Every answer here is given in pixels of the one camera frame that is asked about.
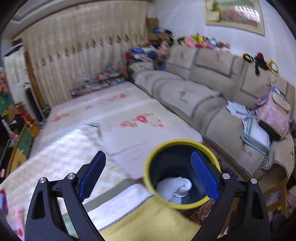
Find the black tower fan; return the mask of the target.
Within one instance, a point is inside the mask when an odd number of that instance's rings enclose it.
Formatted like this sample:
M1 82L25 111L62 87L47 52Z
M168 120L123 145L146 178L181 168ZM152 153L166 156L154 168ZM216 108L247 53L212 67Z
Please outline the black tower fan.
M25 96L28 99L37 120L39 121L39 124L42 126L45 123L46 119L35 97L31 84L29 82L25 82L23 84L23 90L25 92Z

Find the chevron patterned mat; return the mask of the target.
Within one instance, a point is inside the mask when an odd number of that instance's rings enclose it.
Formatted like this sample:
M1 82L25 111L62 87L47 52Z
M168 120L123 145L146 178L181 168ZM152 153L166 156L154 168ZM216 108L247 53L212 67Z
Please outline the chevron patterned mat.
M18 211L22 219L27 217L40 178L54 181L63 179L69 173L77 173L82 165L88 164L98 151L103 150L100 127L81 125L57 138L15 169L1 184L9 210L6 221L11 228L16 230ZM83 205L90 212L133 184L134 181L116 165L113 158L107 156L105 168Z

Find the beige patterned curtain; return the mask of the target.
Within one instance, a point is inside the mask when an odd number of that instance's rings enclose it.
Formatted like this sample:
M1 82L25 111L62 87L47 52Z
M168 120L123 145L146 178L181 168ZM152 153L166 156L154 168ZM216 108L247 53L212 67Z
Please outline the beige patterned curtain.
M145 40L147 1L97 1L50 15L22 32L45 102L56 106L71 90L101 73L121 67L126 50Z

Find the black yellow-rimmed trash bin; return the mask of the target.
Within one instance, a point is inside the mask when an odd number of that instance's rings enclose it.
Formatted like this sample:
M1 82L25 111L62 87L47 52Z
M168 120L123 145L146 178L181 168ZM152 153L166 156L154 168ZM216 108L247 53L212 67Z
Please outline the black yellow-rimmed trash bin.
M164 142L155 147L149 154L144 166L144 184L160 200L177 210L197 208L210 200L191 164L195 151L219 171L220 164L216 156L205 145L185 139ZM192 188L183 204L177 205L164 200L156 191L156 185L165 178L182 177L192 183Z

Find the beige fabric sofa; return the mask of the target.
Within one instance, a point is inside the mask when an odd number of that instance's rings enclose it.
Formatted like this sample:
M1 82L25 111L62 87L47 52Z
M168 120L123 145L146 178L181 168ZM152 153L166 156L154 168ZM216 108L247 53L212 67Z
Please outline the beige fabric sofa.
M227 52L180 45L171 48L164 71L156 70L151 62L134 62L127 72L137 87L198 131L221 168L234 177L271 182L291 176L295 166L292 136L273 142L262 154L243 142L243 122L226 107L232 101L251 110L272 87L294 106L295 88L283 78L268 70L256 75L253 64Z

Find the pink backpack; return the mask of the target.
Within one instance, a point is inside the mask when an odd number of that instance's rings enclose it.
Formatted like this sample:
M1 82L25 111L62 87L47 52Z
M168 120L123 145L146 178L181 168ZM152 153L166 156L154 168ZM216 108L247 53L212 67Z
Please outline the pink backpack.
M290 128L291 106L285 95L273 86L265 97L256 102L258 124L272 140L282 140Z

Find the white knitted cloth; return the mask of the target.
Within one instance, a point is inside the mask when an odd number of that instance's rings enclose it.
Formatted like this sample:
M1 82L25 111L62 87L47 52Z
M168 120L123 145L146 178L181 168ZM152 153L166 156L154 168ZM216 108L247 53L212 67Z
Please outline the white knitted cloth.
M160 197L173 204L183 204L192 188L192 183L187 178L165 178L156 185Z

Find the framed flower painting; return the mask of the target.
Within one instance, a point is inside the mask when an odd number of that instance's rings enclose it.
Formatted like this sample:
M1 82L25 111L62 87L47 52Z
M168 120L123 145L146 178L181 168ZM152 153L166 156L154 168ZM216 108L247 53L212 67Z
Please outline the framed flower painting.
M204 1L206 25L236 28L265 35L259 1Z

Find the stack of papers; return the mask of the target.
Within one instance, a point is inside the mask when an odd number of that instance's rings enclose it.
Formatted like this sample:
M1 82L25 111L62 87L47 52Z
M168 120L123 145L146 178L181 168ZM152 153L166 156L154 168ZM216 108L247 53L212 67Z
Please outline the stack of papers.
M259 125L254 110L247 110L244 105L227 101L227 110L233 116L238 117L243 123L243 134L241 139L245 144L253 147L263 155L267 155L270 150L269 134Z

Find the pink floral floor mat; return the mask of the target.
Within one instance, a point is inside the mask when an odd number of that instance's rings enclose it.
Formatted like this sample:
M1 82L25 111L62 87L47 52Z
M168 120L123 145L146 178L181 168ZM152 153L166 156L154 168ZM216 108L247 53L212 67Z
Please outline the pink floral floor mat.
M125 82L53 107L31 153L83 124L98 127L102 150L133 179L143 176L146 159L160 144L179 139L203 141L175 113Z

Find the low toy shelf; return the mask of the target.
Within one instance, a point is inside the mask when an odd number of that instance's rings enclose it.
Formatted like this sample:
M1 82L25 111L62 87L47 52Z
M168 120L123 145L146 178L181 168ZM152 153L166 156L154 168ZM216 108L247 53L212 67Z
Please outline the low toy shelf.
M107 65L106 68L92 78L84 78L83 84L74 87L71 91L71 97L77 98L89 93L93 93L107 87L118 85L127 79L126 69Z

